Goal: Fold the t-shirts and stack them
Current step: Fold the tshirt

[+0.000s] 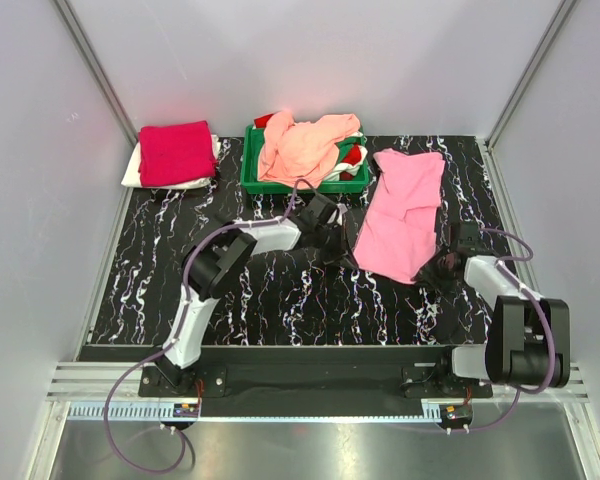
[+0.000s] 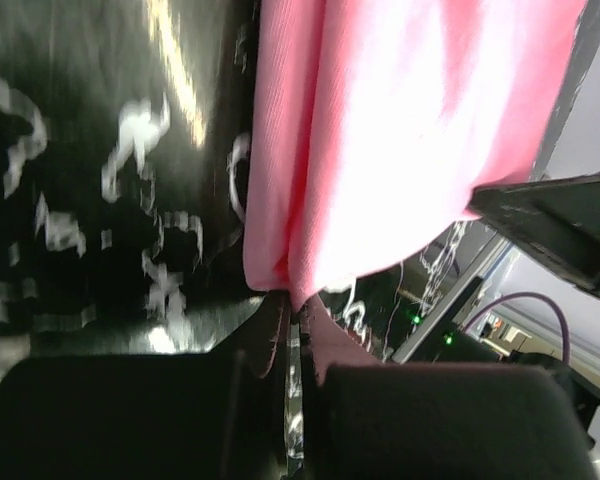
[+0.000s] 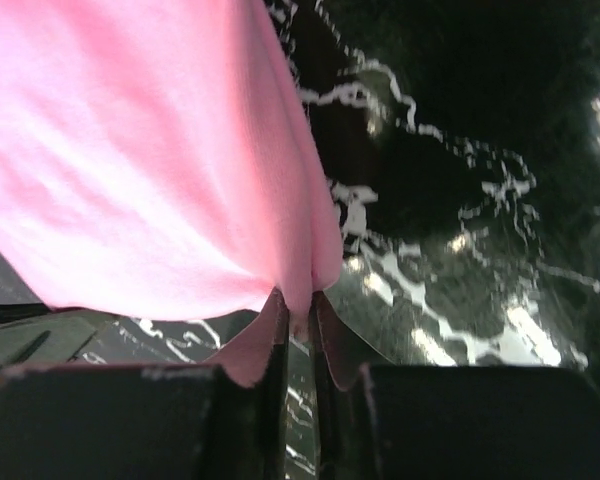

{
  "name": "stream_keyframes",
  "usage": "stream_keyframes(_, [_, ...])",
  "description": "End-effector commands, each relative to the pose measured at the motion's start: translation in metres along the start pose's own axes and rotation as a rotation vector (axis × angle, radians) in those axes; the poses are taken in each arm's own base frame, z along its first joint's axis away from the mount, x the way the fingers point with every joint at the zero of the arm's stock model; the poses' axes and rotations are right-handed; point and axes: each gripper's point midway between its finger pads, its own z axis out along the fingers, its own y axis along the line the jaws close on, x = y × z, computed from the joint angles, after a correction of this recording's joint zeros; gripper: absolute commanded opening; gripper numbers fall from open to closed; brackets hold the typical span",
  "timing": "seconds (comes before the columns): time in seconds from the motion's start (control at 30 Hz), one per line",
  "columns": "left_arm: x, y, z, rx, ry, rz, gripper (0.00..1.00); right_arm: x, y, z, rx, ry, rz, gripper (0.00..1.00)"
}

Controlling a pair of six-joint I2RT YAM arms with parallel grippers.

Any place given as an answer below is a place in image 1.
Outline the pink t shirt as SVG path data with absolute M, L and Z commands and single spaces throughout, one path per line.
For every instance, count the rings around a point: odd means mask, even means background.
M 436 251 L 445 161 L 439 152 L 374 154 L 380 174 L 353 254 L 358 267 L 412 284 Z

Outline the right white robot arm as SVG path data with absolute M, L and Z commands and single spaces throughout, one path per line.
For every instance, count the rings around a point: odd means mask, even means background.
M 475 290 L 491 310 L 483 345 L 456 346 L 434 371 L 434 384 L 456 396 L 470 380 L 508 385 L 529 394 L 562 388 L 570 379 L 570 312 L 563 300 L 536 292 L 482 241 L 497 234 L 475 222 L 453 223 L 449 242 L 420 268 L 414 281 L 439 293 L 459 284 Z

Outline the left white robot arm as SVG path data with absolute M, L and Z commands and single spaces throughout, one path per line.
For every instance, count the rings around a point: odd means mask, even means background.
M 270 219 L 207 225 L 183 261 L 176 319 L 155 360 L 163 369 L 161 384 L 176 396 L 194 388 L 196 372 L 191 366 L 201 356 L 209 320 L 251 257 L 313 248 L 326 265 L 356 269 L 350 216 L 344 204 L 316 194 L 308 204 Z

